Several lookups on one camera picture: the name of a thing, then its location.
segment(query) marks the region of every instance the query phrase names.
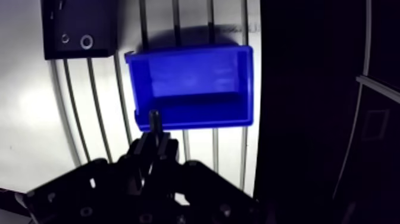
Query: black panel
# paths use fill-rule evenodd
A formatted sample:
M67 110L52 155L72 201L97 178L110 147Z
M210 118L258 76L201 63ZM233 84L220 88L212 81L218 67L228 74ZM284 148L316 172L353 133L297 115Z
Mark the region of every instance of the black panel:
M118 0L42 0L45 59L113 55L117 4ZM90 48L82 47L88 46L84 36L92 38Z
M400 88L400 1L372 1L370 76Z
M337 203L349 223L400 222L400 104L363 87ZM353 203L353 212L348 206Z
M327 223L363 71L365 1L261 1L255 197L277 223Z

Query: white curved wall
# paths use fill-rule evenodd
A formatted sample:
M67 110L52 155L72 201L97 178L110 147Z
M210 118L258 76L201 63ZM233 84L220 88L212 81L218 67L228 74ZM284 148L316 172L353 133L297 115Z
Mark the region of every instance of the white curved wall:
M123 59L127 51L140 43L138 0L127 1L123 33L119 50L124 96L129 114L132 137L140 132L134 120L135 104L129 71ZM171 1L147 0L149 37L173 28ZM182 28L207 25L207 2L180 0ZM245 191L252 194L258 148L258 123L261 96L261 38L259 0L249 0L249 44L254 49L255 105L254 125L248 131L248 158ZM241 43L240 0L214 0L215 25L231 24L238 29L227 34ZM0 187L28 191L73 169L74 163L64 130L62 113L57 106L49 63L42 53L42 31L39 1L6 0L0 2ZM170 40L167 45L174 45ZM82 161L83 149L74 122L67 92L63 62L56 61L68 123ZM68 60L78 114L83 134L92 158L106 157L90 88L85 59ZM118 97L113 58L93 59L99 102L113 160L126 153L128 144ZM182 131L172 135L180 141L183 155ZM239 186L240 127L219 129L219 171L231 183ZM207 166L213 166L211 129L189 131L190 153Z

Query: bin lip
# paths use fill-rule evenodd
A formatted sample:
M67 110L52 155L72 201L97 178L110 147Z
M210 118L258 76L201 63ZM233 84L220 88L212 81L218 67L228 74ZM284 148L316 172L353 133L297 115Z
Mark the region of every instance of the bin lip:
M209 52L212 54L215 51L245 51L252 53L253 49L248 45L201 45L201 46L187 46L187 47L175 47L175 48L164 48L155 49L146 52L132 53L128 52L125 54L125 61L129 63L136 60L145 60L149 57L163 57L173 56L182 54L196 54Z

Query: metal rod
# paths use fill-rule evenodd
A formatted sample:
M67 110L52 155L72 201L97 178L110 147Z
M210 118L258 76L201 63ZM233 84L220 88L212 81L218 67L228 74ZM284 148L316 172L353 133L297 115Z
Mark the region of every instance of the metal rod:
M140 28L142 30L142 48L149 49L149 38L147 34L146 0L139 0Z
M107 136L105 134L103 118L101 116L100 104L99 104L99 96L97 96L95 74L93 72L93 63L92 63L92 59L91 58L87 58L87 67L89 69L90 84L92 86L93 99L94 99L94 102L95 102L97 118L99 120L101 136L103 137L103 143L104 143L104 147L105 147L105 152L107 153L108 161L110 163L112 163L113 162L113 158L111 157L111 152L110 152L110 148L108 146Z
M242 128L242 150L240 155L240 184L241 190L245 189L246 160L247 160L247 127Z
M85 157L87 159L87 162L90 162L90 155L89 155L88 147L86 146L85 137L83 136L82 126L80 125L78 110L76 108L74 92L72 90L70 68L68 66L67 59L63 59L62 62L64 63L65 76L67 78L68 93L69 93L70 99L71 99L72 111L74 113L75 123L78 128L80 142L82 143L83 151L85 152Z
M208 14L208 41L215 43L215 26L214 26L214 0L207 0L207 14ZM214 164L214 171L218 173L218 129L212 129L212 160Z
M190 160L189 131L183 130L183 148L185 149L185 160Z
M58 77L57 64L55 63L54 60L51 60L50 66L51 66L51 70L52 70L53 83L54 83L54 87L55 87L54 91L55 91L56 98L57 98L57 104L59 106L60 116L63 119L64 129L67 134L67 140L71 146L70 149L71 149L72 159L73 159L75 166L79 167L82 165L82 162L79 159L79 153L76 148L76 144L75 144L73 136L72 136L71 127L68 122L68 116L67 116L67 112L65 110L64 99L63 99L63 95L61 93L61 84L60 84L60 78Z
M132 142L132 135L130 133L129 118L128 118L128 113L126 111L124 86L122 81L120 57L118 55L118 52L114 54L114 65L115 65L115 75L117 76L117 86L118 86L118 93L120 96L122 115L124 117L126 138L128 140L128 145L130 145L130 143Z
M242 1L242 38L243 45L249 45L249 18L247 10L247 0Z
M372 2L367 0L367 12L365 14L365 54L363 75L368 76L371 57L371 38L372 38Z
M214 171L218 173L219 165L218 165L218 129L212 129L212 160L214 162Z
M174 14L175 44L176 46L180 46L182 44L182 39L180 37L179 0L172 0L172 10Z
M242 2L242 36L243 45L249 44L249 27L248 27L248 11L247 11L247 0L241 0ZM247 134L248 128L242 128L242 147L240 154L240 183L239 188L245 189L245 178L246 178L246 161L247 161Z
M208 11L208 41L215 43L215 27L214 27L214 0L207 0Z
M363 84L360 83L360 87L358 88L357 105L355 107L353 127L351 129L350 139L349 139L349 143L347 145L345 158L343 159L342 168L340 169L339 177L338 177L337 182L336 182L335 190L333 191L332 199L335 199L336 193L338 193L338 187L339 187L340 181L342 180L343 172L345 171L347 159L348 159L349 153L350 153L351 144L353 143L355 126L357 124L358 110L360 109L360 102L361 102L361 94L362 93L363 93Z

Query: blue plastic bin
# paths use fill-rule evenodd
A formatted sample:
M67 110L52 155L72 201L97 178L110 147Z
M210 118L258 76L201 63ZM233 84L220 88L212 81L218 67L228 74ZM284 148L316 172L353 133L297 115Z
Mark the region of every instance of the blue plastic bin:
M253 57L249 46L206 46L126 54L135 118L148 131L149 111L165 130L249 126Z

